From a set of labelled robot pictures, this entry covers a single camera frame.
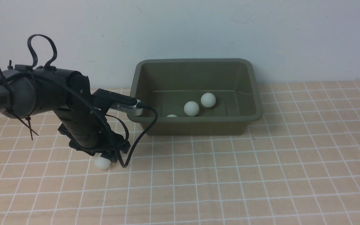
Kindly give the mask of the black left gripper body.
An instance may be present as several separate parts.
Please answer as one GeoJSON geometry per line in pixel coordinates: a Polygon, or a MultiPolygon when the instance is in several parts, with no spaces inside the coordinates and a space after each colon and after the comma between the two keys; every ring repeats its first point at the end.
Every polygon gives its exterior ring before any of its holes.
{"type": "Polygon", "coordinates": [[[100,153],[102,158],[112,163],[117,162],[114,146],[104,126],[94,114],[81,114],[67,108],[59,108],[54,114],[61,121],[59,133],[70,139],[70,148],[90,156],[100,153]]]}

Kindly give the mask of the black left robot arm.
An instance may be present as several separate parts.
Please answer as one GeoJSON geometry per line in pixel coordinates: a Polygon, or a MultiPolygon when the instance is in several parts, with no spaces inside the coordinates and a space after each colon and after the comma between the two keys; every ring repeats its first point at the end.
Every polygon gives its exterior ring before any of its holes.
{"type": "Polygon", "coordinates": [[[74,70],[16,65],[0,74],[1,114],[18,119],[34,133],[31,117],[52,111],[61,121],[59,133],[70,140],[69,147],[90,156],[99,153],[112,163],[123,162],[121,154],[132,149],[128,130],[125,136],[115,133],[107,112],[135,104],[134,98],[104,89],[91,93],[88,77],[74,70]]]}

